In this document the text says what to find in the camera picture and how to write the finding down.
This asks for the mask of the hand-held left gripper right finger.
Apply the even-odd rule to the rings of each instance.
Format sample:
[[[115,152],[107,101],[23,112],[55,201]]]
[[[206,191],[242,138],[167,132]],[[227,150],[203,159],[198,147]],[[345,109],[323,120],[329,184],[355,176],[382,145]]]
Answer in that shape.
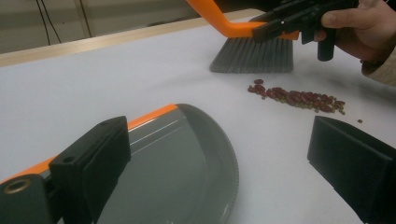
[[[341,120],[316,116],[309,163],[365,224],[396,224],[396,148]]]

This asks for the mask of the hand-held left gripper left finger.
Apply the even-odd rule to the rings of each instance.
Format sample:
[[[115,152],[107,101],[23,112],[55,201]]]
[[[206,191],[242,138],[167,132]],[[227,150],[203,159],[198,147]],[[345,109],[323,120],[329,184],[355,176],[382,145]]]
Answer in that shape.
[[[49,163],[65,224],[93,224],[131,160],[127,119],[105,120]]]

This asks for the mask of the orange brush with grey bristles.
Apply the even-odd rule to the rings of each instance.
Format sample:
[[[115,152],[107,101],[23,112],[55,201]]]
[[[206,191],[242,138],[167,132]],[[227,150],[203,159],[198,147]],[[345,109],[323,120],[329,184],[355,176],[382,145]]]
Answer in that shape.
[[[262,22],[229,21],[214,0],[187,0],[188,4],[213,28],[227,37],[226,42],[210,64],[210,70],[225,74],[288,73],[293,70],[293,40],[299,35],[257,43],[252,29]]]

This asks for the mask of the red and green beans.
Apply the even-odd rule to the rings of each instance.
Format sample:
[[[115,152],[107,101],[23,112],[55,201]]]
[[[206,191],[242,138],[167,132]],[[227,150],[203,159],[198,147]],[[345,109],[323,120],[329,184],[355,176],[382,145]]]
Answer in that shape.
[[[362,118],[350,117],[347,102],[333,94],[320,91],[297,90],[282,85],[269,85],[263,78],[253,78],[243,88],[249,94],[257,108],[268,118],[302,118],[324,116],[332,119],[351,119],[358,124]]]

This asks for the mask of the grey dustpan with orange lip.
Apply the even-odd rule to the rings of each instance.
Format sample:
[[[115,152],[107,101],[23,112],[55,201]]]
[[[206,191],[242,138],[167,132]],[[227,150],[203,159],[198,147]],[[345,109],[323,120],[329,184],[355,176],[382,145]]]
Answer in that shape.
[[[226,224],[239,187],[225,132],[203,110],[167,105],[128,121],[131,160],[93,224]],[[50,158],[0,184],[0,224],[65,224]]]

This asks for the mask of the white board sheet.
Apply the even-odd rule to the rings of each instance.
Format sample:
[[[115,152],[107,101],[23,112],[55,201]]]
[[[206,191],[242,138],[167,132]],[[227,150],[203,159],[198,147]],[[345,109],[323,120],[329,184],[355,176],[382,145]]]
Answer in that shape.
[[[232,144],[239,187],[226,224],[365,224],[307,159],[316,116],[268,118],[243,90],[259,74],[210,70],[223,44],[202,26],[63,57],[45,47],[32,63],[0,59],[0,181],[56,157],[105,120],[186,104]],[[395,87],[364,76],[343,51],[320,62],[314,43],[294,42],[293,60],[291,72],[262,78],[344,99],[363,123],[337,120],[396,148]]]

